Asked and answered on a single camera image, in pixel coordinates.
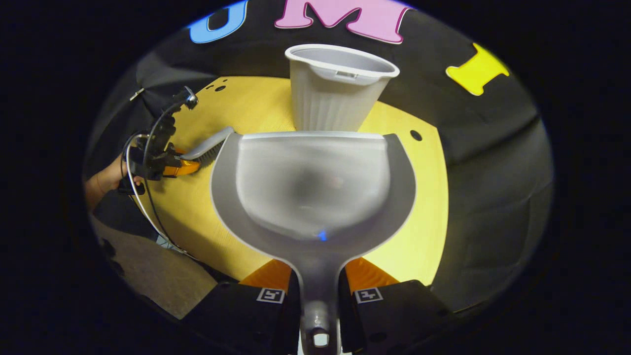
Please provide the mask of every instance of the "blue letter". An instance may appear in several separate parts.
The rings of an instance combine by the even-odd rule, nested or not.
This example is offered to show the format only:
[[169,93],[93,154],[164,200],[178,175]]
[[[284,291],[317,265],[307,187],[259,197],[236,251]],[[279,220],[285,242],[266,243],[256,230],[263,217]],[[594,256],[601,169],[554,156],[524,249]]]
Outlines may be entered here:
[[245,21],[245,9],[247,0],[239,1],[225,9],[228,10],[228,23],[216,30],[208,29],[208,19],[214,13],[204,17],[203,19],[192,23],[188,27],[191,29],[191,41],[195,43],[208,43],[220,38],[224,38],[232,32],[236,31]]

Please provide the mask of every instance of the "yellow table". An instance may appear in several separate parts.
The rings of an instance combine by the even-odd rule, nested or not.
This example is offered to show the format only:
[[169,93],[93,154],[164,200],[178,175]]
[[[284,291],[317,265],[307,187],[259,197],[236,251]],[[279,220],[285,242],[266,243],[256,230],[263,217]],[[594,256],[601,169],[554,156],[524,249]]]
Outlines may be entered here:
[[[197,93],[199,104],[176,113],[176,147],[190,150],[233,126],[240,134],[293,131],[289,79],[254,76],[217,78]],[[422,137],[415,140],[410,131]],[[438,131],[407,112],[377,102],[360,132],[396,133],[416,173],[416,203],[408,222],[386,244],[364,256],[399,281],[431,284],[447,230],[447,171]],[[168,235],[211,267],[241,280],[270,259],[230,235],[210,200],[212,165],[191,175],[150,181],[152,197]],[[147,194],[141,196],[155,221]]]

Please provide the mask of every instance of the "gray dustpan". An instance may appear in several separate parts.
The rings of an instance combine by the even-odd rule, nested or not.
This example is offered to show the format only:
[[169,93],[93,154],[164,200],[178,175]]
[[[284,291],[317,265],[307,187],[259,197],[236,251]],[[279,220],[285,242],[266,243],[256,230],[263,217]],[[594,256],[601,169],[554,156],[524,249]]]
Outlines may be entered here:
[[236,238],[296,271],[304,353],[337,355],[339,273],[399,231],[416,181],[396,135],[232,133],[210,193]]

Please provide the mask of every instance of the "white plastic cup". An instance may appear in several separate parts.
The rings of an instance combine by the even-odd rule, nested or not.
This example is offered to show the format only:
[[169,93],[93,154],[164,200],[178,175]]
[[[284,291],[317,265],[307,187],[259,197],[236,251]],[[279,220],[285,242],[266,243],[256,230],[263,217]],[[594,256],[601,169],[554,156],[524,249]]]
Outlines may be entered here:
[[357,131],[391,78],[393,63],[327,44],[288,48],[293,123],[304,131]]

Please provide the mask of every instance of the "person's arm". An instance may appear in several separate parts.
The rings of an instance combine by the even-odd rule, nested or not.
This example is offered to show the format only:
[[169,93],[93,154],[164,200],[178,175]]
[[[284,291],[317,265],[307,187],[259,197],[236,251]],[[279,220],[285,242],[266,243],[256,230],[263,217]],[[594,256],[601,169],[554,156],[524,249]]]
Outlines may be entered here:
[[[103,196],[110,190],[117,189],[119,181],[127,176],[127,164],[122,164],[121,167],[121,159],[122,154],[105,169],[99,171],[85,182],[85,200],[90,213],[101,202]],[[141,178],[139,176],[134,177],[136,185],[140,185],[140,181]]]

